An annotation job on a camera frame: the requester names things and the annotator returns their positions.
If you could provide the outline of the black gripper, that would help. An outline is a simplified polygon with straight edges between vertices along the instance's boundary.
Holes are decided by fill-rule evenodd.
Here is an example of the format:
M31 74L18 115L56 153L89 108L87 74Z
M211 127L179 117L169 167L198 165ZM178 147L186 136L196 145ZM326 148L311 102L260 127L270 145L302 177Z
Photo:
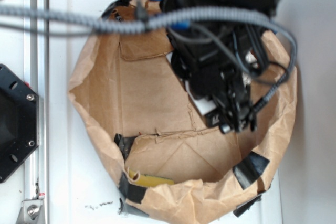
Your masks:
M174 48L168 61L205 125L223 134L255 131L251 80L228 46L228 33L191 23L185 30L169 27L167 35Z

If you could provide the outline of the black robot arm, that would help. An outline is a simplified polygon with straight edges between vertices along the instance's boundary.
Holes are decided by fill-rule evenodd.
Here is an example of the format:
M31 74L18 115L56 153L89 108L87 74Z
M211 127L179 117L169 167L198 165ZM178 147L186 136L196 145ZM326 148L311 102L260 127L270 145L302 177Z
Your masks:
M138 35L164 28L173 46L170 64L208 127L223 133L254 131L257 113L278 88L258 102L244 76L259 79L270 60L261 40L279 0L159 0L159 15L135 9L129 22L1 6L4 16L31 17L91 28L96 34Z

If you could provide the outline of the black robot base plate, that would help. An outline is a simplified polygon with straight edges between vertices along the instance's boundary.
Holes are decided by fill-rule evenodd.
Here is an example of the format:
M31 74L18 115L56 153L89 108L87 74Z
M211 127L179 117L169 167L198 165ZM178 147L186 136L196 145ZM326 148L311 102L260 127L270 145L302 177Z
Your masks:
M38 146L38 95L1 64L1 183Z

